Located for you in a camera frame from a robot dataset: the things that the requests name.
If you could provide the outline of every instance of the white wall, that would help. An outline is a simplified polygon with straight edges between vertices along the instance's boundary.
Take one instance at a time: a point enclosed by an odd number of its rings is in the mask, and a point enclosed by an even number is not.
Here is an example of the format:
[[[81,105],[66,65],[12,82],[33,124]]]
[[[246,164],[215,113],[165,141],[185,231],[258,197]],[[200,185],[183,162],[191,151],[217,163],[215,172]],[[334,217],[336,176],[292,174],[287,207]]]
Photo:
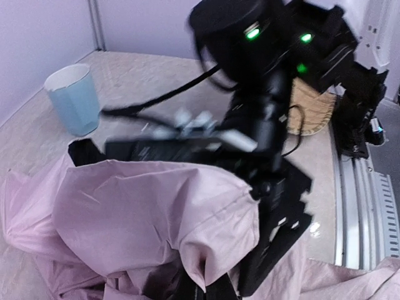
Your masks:
[[[0,126],[52,72],[94,50],[86,0],[0,0]]]
[[[109,51],[193,58],[187,19],[200,0],[99,0]]]

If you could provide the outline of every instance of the beige table surface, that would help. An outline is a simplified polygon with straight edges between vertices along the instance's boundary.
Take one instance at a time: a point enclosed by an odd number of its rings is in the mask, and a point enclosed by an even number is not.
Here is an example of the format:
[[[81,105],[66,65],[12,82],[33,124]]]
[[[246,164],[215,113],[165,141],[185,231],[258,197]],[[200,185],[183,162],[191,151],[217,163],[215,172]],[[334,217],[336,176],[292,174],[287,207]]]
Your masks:
[[[147,54],[94,52],[82,61],[92,67],[101,106],[141,103],[177,88],[201,73],[196,61]],[[178,108],[186,108],[194,115],[208,110],[221,119],[230,96],[220,93],[208,82],[202,82],[148,111],[171,118]],[[101,120],[98,129],[89,137],[102,148],[107,138],[137,136],[143,127],[143,123]],[[10,169],[34,174],[64,153],[73,139],[59,122],[46,93],[39,92],[0,128],[0,181],[3,182]],[[291,148],[294,142],[294,137],[290,137],[287,147]],[[289,159],[314,178],[312,193],[305,197],[308,211],[314,214],[316,225],[313,230],[317,229],[309,240],[309,257],[333,263],[336,203],[329,130],[326,128],[305,138]],[[7,274],[0,272],[0,287],[22,281],[25,285],[19,287],[20,291],[28,291],[38,281],[33,268],[29,256],[7,247],[0,236],[0,269],[7,269]],[[35,295],[31,292],[26,299],[40,299]]]

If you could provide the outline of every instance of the cup rim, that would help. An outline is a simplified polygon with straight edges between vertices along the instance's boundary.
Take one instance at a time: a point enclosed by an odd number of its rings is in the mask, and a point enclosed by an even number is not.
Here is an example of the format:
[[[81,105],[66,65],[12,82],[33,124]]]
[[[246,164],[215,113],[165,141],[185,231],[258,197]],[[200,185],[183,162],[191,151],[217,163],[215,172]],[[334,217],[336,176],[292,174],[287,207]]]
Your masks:
[[[64,71],[68,70],[68,69],[72,69],[72,68],[76,68],[76,67],[85,67],[86,71],[83,72],[82,74],[80,74],[79,76],[76,76],[74,78],[74,80],[72,80],[71,82],[69,82],[68,84],[58,84],[58,87],[54,87],[52,85],[57,85],[57,84],[51,84],[52,81],[56,80],[56,78],[62,74]],[[69,66],[63,67],[62,69],[52,73],[44,82],[44,89],[47,91],[57,91],[58,89],[64,89],[64,88],[68,88],[69,86],[72,86],[73,84],[77,83],[78,81],[82,80],[83,78],[85,78],[91,71],[91,67],[88,64],[84,64],[84,63],[77,63],[77,64],[71,64]]]

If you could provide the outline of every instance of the green led indicator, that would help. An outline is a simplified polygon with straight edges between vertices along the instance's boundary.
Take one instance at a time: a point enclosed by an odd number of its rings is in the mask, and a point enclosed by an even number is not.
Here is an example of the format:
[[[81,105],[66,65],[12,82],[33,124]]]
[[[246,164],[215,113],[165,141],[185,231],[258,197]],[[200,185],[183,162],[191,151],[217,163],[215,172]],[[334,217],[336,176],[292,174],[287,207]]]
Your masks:
[[[313,35],[311,33],[306,33],[300,37],[304,44],[308,44],[313,40]]]
[[[308,68],[306,67],[305,64],[299,64],[299,65],[297,66],[297,71],[298,71],[300,74],[304,74],[304,73],[307,73]]]
[[[248,39],[255,39],[256,37],[258,37],[260,34],[260,29],[259,28],[254,28],[253,30],[249,31],[246,33],[246,37]]]

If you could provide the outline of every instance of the light blue plastic cup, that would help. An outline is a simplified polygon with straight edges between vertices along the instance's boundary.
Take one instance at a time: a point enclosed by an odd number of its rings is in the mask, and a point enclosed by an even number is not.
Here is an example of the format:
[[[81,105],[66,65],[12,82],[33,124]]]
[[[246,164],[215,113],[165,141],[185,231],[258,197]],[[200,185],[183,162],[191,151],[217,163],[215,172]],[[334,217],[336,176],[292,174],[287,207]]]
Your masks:
[[[50,75],[44,89],[68,132],[85,136],[99,126],[99,101],[90,66],[74,64]]]

